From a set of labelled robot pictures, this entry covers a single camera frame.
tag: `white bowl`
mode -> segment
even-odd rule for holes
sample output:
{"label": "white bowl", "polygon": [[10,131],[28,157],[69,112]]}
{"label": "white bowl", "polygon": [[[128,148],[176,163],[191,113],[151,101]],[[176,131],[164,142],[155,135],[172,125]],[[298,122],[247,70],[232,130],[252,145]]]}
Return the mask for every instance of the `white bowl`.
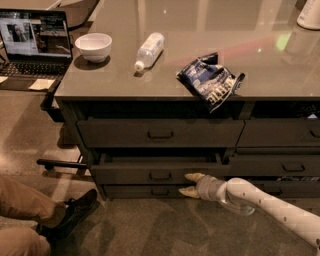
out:
{"label": "white bowl", "polygon": [[75,45],[88,61],[99,63],[110,54],[112,38],[102,33],[91,33],[79,37]]}

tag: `laptop keyboard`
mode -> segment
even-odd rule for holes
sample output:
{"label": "laptop keyboard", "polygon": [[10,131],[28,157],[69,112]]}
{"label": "laptop keyboard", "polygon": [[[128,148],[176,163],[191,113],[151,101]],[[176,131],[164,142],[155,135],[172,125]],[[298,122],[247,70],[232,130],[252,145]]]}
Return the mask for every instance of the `laptop keyboard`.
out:
{"label": "laptop keyboard", "polygon": [[8,77],[34,77],[42,79],[56,79],[63,76],[67,65],[44,63],[8,63],[2,70],[1,76]]}

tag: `chair leg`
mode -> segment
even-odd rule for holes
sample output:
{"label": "chair leg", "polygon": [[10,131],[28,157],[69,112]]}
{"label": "chair leg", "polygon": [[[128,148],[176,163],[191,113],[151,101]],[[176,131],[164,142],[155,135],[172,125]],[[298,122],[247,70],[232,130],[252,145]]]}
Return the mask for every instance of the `chair leg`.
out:
{"label": "chair leg", "polygon": [[68,162],[68,161],[58,161],[58,160],[48,160],[48,159],[38,159],[38,165],[44,165],[46,170],[52,170],[53,167],[68,167],[76,169],[88,169],[86,164],[79,162]]}

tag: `drawer handle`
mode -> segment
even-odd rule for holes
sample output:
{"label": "drawer handle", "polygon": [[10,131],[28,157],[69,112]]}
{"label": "drawer handle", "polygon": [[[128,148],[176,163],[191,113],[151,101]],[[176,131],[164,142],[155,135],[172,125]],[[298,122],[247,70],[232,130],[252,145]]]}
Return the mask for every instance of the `drawer handle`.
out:
{"label": "drawer handle", "polygon": [[147,135],[150,140],[168,140],[174,136],[174,133],[171,131],[163,135],[152,135],[152,133],[149,131]]}
{"label": "drawer handle", "polygon": [[167,189],[163,192],[154,192],[153,189],[151,189],[151,195],[153,196],[168,196],[170,194],[170,191]]}
{"label": "drawer handle", "polygon": [[170,180],[172,176],[171,176],[171,173],[168,173],[168,177],[153,177],[152,173],[149,173],[149,178],[150,180],[153,180],[153,181],[165,181],[165,180]]}
{"label": "drawer handle", "polygon": [[302,163],[283,163],[282,169],[286,172],[303,172],[306,170]]}
{"label": "drawer handle", "polygon": [[314,131],[314,130],[310,130],[310,134],[312,137],[320,139],[320,132],[318,131]]}

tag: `laptop screen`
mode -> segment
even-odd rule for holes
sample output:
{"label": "laptop screen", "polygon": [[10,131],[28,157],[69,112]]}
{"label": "laptop screen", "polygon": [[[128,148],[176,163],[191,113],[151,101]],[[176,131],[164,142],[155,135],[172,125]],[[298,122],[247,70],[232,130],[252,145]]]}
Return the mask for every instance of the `laptop screen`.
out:
{"label": "laptop screen", "polygon": [[0,32],[9,60],[72,60],[64,12],[0,9]]}

